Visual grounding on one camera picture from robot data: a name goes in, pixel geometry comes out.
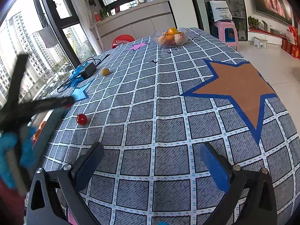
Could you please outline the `blue gloved left hand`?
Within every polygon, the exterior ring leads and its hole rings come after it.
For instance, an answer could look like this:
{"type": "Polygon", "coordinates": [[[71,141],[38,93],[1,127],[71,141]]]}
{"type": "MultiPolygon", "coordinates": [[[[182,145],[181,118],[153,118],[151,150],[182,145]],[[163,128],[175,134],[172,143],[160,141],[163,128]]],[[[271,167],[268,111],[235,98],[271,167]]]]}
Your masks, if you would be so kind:
{"type": "MultiPolygon", "coordinates": [[[[36,130],[34,127],[28,127],[28,134],[22,145],[22,155],[19,164],[24,168],[31,168],[36,160],[31,141],[36,130]]],[[[18,137],[16,133],[3,133],[1,136],[1,179],[9,189],[15,189],[16,184],[6,161],[6,151],[14,148],[17,142],[18,137]]]]}

